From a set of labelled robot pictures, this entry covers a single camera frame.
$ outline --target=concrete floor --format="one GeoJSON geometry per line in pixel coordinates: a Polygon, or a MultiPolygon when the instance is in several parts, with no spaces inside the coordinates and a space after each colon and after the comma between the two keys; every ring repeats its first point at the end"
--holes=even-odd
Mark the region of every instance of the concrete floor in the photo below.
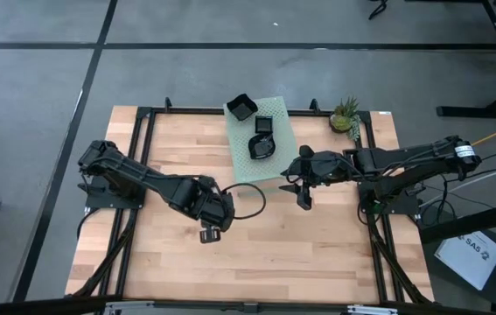
{"type": "MultiPolygon", "coordinates": [[[[368,21],[375,5],[359,0],[126,0],[117,6],[108,42],[496,42],[477,4],[393,1],[368,21]]],[[[108,0],[0,0],[0,41],[95,42],[107,7],[108,0]]],[[[0,302],[9,299],[91,54],[0,51],[0,302]]],[[[330,109],[340,98],[356,95],[363,110],[393,112],[401,146],[451,134],[473,141],[496,131],[496,120],[441,118],[434,108],[484,106],[495,99],[496,53],[104,51],[28,298],[64,293],[85,200],[76,187],[76,161],[91,140],[103,138],[113,105],[160,106],[169,96],[175,106],[218,107],[240,93],[282,95],[293,109],[307,108],[311,98],[330,109]]],[[[478,152],[496,152],[496,140],[478,152]]],[[[496,158],[481,169],[492,167],[496,158]]],[[[436,179],[430,183],[441,186],[436,179]]],[[[496,206],[496,178],[459,194],[496,206]]],[[[461,215],[483,210],[451,201],[461,215]]],[[[437,276],[431,280],[438,302],[487,310],[482,299],[437,276]]]]}

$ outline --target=potted plant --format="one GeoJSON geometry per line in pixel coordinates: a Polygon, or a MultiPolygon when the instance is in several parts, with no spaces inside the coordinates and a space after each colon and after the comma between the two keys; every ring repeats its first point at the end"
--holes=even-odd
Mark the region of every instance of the potted plant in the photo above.
{"type": "Polygon", "coordinates": [[[345,103],[341,103],[329,116],[329,126],[335,133],[346,133],[349,139],[356,141],[360,137],[360,116],[357,113],[359,104],[355,97],[349,97],[345,103]]]}

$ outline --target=wooden table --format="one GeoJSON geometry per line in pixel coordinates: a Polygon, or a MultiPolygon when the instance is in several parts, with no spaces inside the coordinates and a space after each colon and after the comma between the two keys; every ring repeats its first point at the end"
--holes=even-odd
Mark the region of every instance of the wooden table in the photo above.
{"type": "MultiPolygon", "coordinates": [[[[106,139],[117,143],[123,154],[129,147],[135,115],[136,107],[116,106],[112,112],[106,139]]],[[[376,145],[397,148],[392,116],[372,112],[371,117],[376,145]]],[[[329,130],[326,119],[291,117],[297,144],[308,144],[315,151],[353,148],[345,135],[329,130]]],[[[145,128],[146,122],[136,157],[141,155],[145,128]]],[[[233,184],[224,116],[157,115],[148,165],[168,174],[213,176],[220,187],[233,184]]],[[[342,183],[314,189],[311,211],[298,207],[294,194],[270,195],[261,215],[235,220],[222,241],[212,244],[199,243],[199,222],[147,192],[138,216],[124,297],[378,303],[367,228],[356,217],[355,186],[342,183]]],[[[236,195],[234,205],[236,215],[245,215],[261,201],[236,195]]],[[[102,209],[84,224],[67,293],[78,290],[106,255],[114,213],[102,209]]],[[[406,216],[392,215],[390,220],[399,263],[422,294],[433,299],[416,226],[406,216]]],[[[389,268],[383,265],[388,296],[395,299],[389,268]]],[[[108,293],[115,291],[118,268],[116,261],[108,293]]]]}

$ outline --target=plant pot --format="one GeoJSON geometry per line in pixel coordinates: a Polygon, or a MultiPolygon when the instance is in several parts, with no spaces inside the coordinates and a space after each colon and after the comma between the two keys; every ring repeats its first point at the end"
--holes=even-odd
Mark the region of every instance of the plant pot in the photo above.
{"type": "Polygon", "coordinates": [[[337,128],[335,128],[335,126],[333,126],[333,124],[332,124],[332,115],[331,115],[331,116],[329,116],[328,123],[329,123],[329,127],[332,129],[332,131],[333,131],[334,133],[344,134],[344,133],[346,133],[346,132],[348,132],[348,131],[350,130],[350,128],[349,128],[349,129],[347,129],[347,130],[341,130],[341,129],[337,129],[337,128]]]}

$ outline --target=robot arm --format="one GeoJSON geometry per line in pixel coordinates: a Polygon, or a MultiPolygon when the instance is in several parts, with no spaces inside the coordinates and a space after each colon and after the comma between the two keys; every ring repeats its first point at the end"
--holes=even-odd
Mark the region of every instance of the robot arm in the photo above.
{"type": "Polygon", "coordinates": [[[289,169],[283,172],[291,185],[280,188],[297,195],[297,204],[311,209],[310,188],[320,185],[356,181],[371,184],[376,200],[382,202],[425,179],[445,173],[456,173],[463,180],[468,172],[481,163],[467,141],[458,136],[398,150],[355,149],[343,154],[332,151],[313,152],[309,146],[300,147],[289,169]],[[398,168],[406,171],[388,176],[398,168]]]}
{"type": "MultiPolygon", "coordinates": [[[[110,141],[93,141],[80,158],[79,167],[85,175],[103,176],[109,182],[109,190],[122,198],[132,198],[141,189],[149,188],[170,208],[188,218],[201,220],[206,228],[217,227],[226,232],[232,224],[232,195],[221,192],[214,178],[164,175],[125,157],[110,141]]],[[[201,241],[203,233],[205,237],[210,236],[202,231],[201,241]]]]}

